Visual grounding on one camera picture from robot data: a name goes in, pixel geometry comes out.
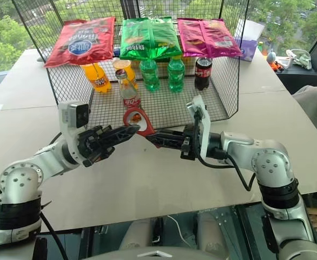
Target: pink chip bag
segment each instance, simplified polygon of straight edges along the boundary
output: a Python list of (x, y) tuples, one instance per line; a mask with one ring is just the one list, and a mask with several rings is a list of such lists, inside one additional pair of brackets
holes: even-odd
[(222, 19), (178, 18), (184, 56), (216, 58), (241, 56), (241, 50)]

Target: bag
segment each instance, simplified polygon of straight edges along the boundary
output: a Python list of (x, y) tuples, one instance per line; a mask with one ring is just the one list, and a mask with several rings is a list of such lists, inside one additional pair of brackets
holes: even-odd
[(222, 19), (178, 18), (184, 56), (216, 58), (241, 56), (241, 50)]
[(115, 17), (65, 22), (46, 68), (85, 65), (113, 58)]
[(122, 22), (121, 59), (154, 60), (181, 54), (171, 17)]

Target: table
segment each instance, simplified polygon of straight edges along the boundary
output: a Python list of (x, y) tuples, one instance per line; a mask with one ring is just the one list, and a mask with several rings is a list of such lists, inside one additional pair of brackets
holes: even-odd
[[(11, 87), (7, 80), (0, 85), (0, 173), (9, 163), (32, 156), (59, 132), (49, 84), (31, 85), (33, 80), (44, 80), (42, 68), (33, 62), (36, 57), (34, 51), (25, 52), (14, 66), (24, 66), (26, 59), (31, 62), (30, 81), (23, 81), (26, 74), (19, 69), (18, 78), (9, 73)], [(30, 82), (29, 87), (23, 82)], [(14, 91), (14, 86), (21, 86), (20, 93), (7, 95), (6, 87)], [(239, 112), (213, 122), (211, 131), (283, 143), (300, 191), (317, 191), (317, 130), (259, 52), (252, 63), (241, 62)], [(242, 172), (249, 181), (251, 173)], [(116, 146), (107, 160), (49, 179), (41, 189), (42, 203), (53, 201), (44, 212), (56, 230), (260, 200), (257, 184), (247, 192), (233, 169), (214, 170), (198, 161), (181, 160), (179, 151), (157, 149), (139, 135)]]

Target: orange soda bottle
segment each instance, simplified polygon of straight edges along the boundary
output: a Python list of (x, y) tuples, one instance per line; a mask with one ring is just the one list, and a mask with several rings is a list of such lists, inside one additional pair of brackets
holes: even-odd
[(113, 61), (113, 66), (114, 66), (115, 70), (124, 69), (126, 71), (126, 74), (127, 74), (129, 81), (133, 84), (135, 89), (138, 88), (138, 84), (136, 82), (136, 74), (131, 67), (131, 61), (115, 60), (115, 61)]
[(87, 79), (90, 81), (95, 91), (106, 93), (111, 89), (107, 75), (97, 62), (81, 65), (81, 67), (83, 68)]

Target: wire mesh basket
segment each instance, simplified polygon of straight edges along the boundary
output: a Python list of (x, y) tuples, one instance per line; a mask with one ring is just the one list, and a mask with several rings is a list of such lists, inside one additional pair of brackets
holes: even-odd
[[(232, 35), (242, 35), (243, 28), (237, 27), (245, 20), (249, 0), (12, 0), (26, 30), (45, 62), (52, 52), (64, 21), (74, 19), (96, 19), (115, 16), (114, 53), (121, 43), (122, 21), (138, 17), (171, 16), (176, 33), (178, 17), (223, 18)], [(241, 45), (241, 37), (236, 42)], [(230, 118), (238, 110), (239, 59), (219, 57), (213, 59), (209, 88), (199, 91), (194, 87), (196, 58), (184, 57), (184, 88), (172, 93), (168, 88), (168, 61), (158, 62), (160, 90), (145, 89), (139, 70), (139, 61), (132, 61), (136, 74), (142, 108), (148, 114), (154, 128), (174, 127), (191, 123), (186, 103), (201, 94), (207, 105), (211, 121)], [(84, 71), (79, 66), (64, 65), (47, 69), (56, 103), (64, 100), (80, 100), (89, 103), (88, 127), (96, 125), (123, 125), (125, 112), (115, 77), (113, 61), (100, 62), (111, 81), (111, 92), (94, 92)]]

